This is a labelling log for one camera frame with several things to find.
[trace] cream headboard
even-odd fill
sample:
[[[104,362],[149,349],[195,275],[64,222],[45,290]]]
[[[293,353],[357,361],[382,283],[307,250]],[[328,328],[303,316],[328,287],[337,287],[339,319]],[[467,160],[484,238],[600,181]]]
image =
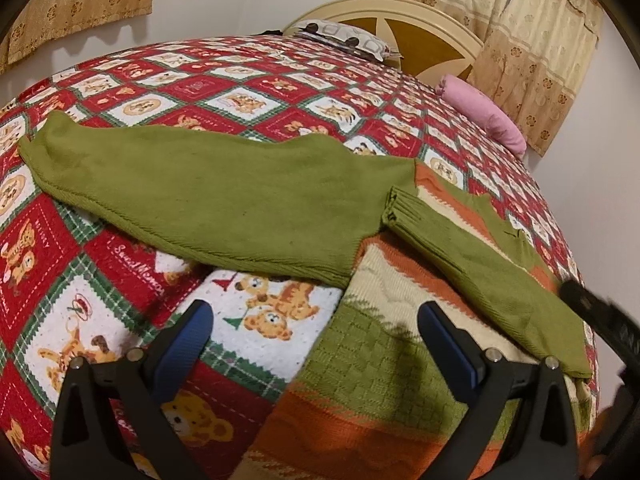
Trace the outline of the cream headboard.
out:
[[[482,41],[443,12],[413,0],[338,0],[289,23],[285,35],[300,20],[331,20],[363,28],[404,56],[403,72],[436,86],[447,73],[466,79],[482,49]]]

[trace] orange stripe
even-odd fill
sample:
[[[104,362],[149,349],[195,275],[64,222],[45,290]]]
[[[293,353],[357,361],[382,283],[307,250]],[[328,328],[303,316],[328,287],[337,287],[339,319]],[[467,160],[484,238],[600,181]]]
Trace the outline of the orange stripe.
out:
[[[471,225],[471,227],[477,230],[484,238],[497,246],[494,238],[489,232],[489,229],[484,224],[484,220],[478,212],[455,200],[444,189],[442,184],[439,182],[436,173],[431,168],[428,168],[424,164],[415,165],[415,185],[423,187],[437,199],[449,204],[453,209],[455,209],[463,221]]]
[[[285,392],[254,441],[252,450],[308,474],[334,480],[418,478],[442,449],[386,432],[386,424],[364,428]],[[487,473],[498,450],[482,456],[472,478]]]
[[[415,283],[464,312],[471,319],[481,320],[444,278],[440,271],[416,249],[392,233],[382,233],[372,241],[382,250],[385,260]]]
[[[551,276],[549,276],[546,273],[545,269],[541,267],[533,267],[533,269],[529,271],[529,274],[533,276],[536,279],[536,281],[541,286],[546,288],[546,290],[548,290],[549,292],[552,292],[554,294],[558,293],[558,290],[556,288],[556,280],[554,280]]]

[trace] red and white quilt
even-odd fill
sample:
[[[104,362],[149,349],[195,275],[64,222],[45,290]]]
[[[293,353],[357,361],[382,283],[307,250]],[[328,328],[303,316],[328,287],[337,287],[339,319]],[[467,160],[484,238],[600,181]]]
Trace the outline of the red and white quilt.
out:
[[[417,157],[461,189],[488,193],[558,277],[578,277],[526,168],[411,76],[276,36],[154,44],[81,63],[29,88],[0,116],[0,428],[40,478],[48,478],[70,359],[116,359],[196,297],[214,307],[212,341],[162,409],[210,477],[228,478],[341,295],[196,266],[56,202],[34,184],[15,147],[52,110],[87,126],[167,124],[260,142],[316,133],[363,156]],[[278,311],[284,301],[303,314]],[[595,367],[593,336],[586,338]],[[153,476],[120,423],[136,464]]]

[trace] green sweater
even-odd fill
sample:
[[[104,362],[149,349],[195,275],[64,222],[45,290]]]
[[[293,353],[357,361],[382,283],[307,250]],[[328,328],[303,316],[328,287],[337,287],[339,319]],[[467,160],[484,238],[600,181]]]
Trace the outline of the green sweater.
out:
[[[36,183],[142,242],[204,264],[345,288],[415,163],[329,136],[279,144],[170,126],[89,128],[52,112],[20,155]]]

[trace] black clamp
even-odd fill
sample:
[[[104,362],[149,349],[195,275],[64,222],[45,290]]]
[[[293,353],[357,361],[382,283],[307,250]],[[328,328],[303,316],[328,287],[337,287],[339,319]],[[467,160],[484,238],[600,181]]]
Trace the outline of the black clamp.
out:
[[[619,306],[606,303],[578,282],[564,282],[558,296],[622,359],[623,385],[616,394],[594,454],[606,459],[591,480],[640,476],[640,327]]]
[[[147,349],[116,362],[71,360],[53,426],[52,480],[148,480],[131,458],[110,399],[120,399],[146,458],[162,480],[209,480],[166,420],[160,404],[175,397],[210,337],[213,313],[196,300]]]
[[[483,351],[434,301],[418,310],[418,331],[458,402],[462,422],[420,480],[467,480],[510,399],[521,399],[494,467],[485,480],[575,480],[577,440],[571,402],[555,357],[513,363]]]

